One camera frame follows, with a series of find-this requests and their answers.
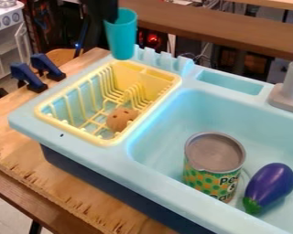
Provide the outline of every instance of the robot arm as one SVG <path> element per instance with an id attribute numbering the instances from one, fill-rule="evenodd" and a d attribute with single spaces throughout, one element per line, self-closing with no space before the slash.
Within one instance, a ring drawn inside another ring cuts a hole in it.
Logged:
<path id="1" fill-rule="evenodd" d="M 103 21 L 114 23 L 118 18 L 118 0 L 80 0 L 87 7 L 91 26 L 88 29 L 87 45 L 89 48 L 108 48 Z"/>

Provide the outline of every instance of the tin can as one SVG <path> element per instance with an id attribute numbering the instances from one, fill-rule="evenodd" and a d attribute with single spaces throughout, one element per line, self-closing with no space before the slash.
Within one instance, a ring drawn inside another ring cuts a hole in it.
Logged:
<path id="1" fill-rule="evenodd" d="M 183 182 L 225 203 L 231 201 L 245 160 L 244 147 L 216 132 L 195 133 L 185 144 Z"/>

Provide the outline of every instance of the floor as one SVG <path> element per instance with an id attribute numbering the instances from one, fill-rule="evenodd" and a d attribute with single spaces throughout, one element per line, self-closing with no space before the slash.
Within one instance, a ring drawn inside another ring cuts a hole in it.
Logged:
<path id="1" fill-rule="evenodd" d="M 29 233 L 32 220 L 0 198 L 0 234 Z M 42 234 L 51 234 L 42 229 Z"/>

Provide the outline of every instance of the yellow dish rack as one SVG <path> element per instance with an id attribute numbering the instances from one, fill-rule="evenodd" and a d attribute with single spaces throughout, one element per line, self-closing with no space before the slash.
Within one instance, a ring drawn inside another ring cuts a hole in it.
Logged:
<path id="1" fill-rule="evenodd" d="M 35 108 L 39 119 L 91 143 L 119 143 L 181 83 L 179 75 L 134 61 L 112 60 L 86 74 Z M 124 106 L 139 115 L 120 133 L 106 125 L 107 116 Z"/>

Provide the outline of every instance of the toy eggplant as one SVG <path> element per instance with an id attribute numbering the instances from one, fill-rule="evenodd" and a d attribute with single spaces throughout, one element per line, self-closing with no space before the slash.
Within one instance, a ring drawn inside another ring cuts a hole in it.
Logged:
<path id="1" fill-rule="evenodd" d="M 290 167 L 280 163 L 265 165 L 251 178 L 245 190 L 245 211 L 252 215 L 258 214 L 292 190 L 293 171 Z"/>

